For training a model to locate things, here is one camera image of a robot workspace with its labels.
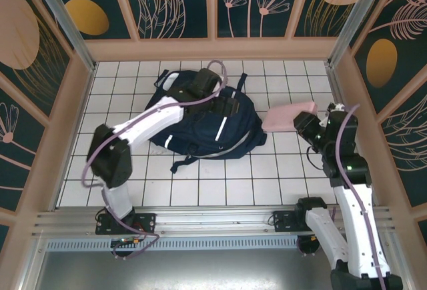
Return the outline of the navy blue backpack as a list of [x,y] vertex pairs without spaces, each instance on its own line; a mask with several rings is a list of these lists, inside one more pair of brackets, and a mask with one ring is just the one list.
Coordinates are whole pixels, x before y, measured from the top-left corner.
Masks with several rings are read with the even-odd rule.
[[242,92],[247,76],[242,73],[237,87],[226,86],[218,97],[220,105],[231,99],[239,103],[233,115],[225,116],[216,106],[210,110],[192,112],[193,107],[190,106],[182,121],[149,139],[158,147],[185,156],[183,161],[172,165],[172,173],[176,173],[178,167],[190,165],[199,159],[240,159],[266,143],[267,134],[262,129],[262,120],[256,113],[254,103]]

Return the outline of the pink pencil case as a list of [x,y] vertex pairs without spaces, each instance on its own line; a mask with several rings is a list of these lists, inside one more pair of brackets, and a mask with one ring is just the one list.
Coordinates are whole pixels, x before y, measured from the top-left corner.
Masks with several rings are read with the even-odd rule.
[[295,132],[294,119],[303,111],[316,114],[317,110],[313,101],[273,107],[266,113],[262,129],[266,133]]

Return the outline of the grey metal base sheet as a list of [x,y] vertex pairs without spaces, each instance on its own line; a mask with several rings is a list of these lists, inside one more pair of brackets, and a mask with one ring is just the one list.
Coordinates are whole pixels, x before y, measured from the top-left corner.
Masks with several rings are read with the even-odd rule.
[[48,253],[36,290],[332,290],[330,264],[295,249]]

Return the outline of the aluminium side rail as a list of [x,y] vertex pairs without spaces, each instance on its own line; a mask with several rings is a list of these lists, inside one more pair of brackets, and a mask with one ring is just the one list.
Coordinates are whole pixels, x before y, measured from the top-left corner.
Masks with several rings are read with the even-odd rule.
[[374,190],[374,203],[380,204],[378,170],[376,156],[381,151],[378,136],[378,124],[374,120],[371,98],[364,84],[361,72],[352,57],[343,57],[340,62],[329,68],[328,77],[337,102],[351,108],[359,104],[356,111],[358,134],[356,142],[359,153],[364,156],[370,167]]

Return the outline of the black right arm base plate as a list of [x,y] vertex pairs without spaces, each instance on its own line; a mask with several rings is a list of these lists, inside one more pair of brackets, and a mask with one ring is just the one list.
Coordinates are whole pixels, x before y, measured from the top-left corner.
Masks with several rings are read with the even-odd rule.
[[274,230],[276,233],[308,232],[310,228],[295,211],[274,211]]

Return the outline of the aluminium frame post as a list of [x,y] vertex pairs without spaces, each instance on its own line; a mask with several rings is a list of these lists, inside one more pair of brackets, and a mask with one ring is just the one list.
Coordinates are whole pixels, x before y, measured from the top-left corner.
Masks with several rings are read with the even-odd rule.
[[339,63],[374,1],[375,0],[357,0],[357,2],[355,2],[348,19],[344,23],[344,26],[334,44],[334,48],[328,57],[326,65],[327,68],[333,69]]
[[52,10],[53,14],[58,19],[60,26],[62,26],[66,36],[74,46],[74,49],[77,51],[77,54],[81,57],[85,66],[89,69],[90,72],[93,72],[95,68],[95,61],[91,56],[89,49],[87,48],[81,33],[78,31],[75,26],[72,18],[70,17],[68,11],[65,8],[62,0],[45,0]]

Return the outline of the aluminium mounting rail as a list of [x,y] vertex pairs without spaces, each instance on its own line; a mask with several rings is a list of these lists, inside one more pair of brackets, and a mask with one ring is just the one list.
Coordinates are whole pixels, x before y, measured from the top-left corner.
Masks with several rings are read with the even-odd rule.
[[[155,233],[162,237],[219,237],[273,235],[270,216],[292,211],[293,205],[136,207],[137,213],[154,213]],[[61,207],[38,213],[30,228],[34,237],[95,238],[98,207]]]

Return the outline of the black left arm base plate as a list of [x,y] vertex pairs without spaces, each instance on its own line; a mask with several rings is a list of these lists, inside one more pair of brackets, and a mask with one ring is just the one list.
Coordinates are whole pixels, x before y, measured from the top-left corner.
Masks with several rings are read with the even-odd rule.
[[[120,225],[110,213],[99,214],[96,221],[96,235],[131,235],[133,233]],[[155,213],[130,213],[122,221],[138,231],[153,233],[155,229]]]

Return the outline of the small wired connector board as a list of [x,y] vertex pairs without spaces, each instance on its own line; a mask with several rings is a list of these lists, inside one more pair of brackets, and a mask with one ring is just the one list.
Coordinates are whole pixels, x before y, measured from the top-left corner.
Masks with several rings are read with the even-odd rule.
[[145,237],[128,237],[112,239],[110,247],[113,248],[136,248],[139,247],[145,241]]

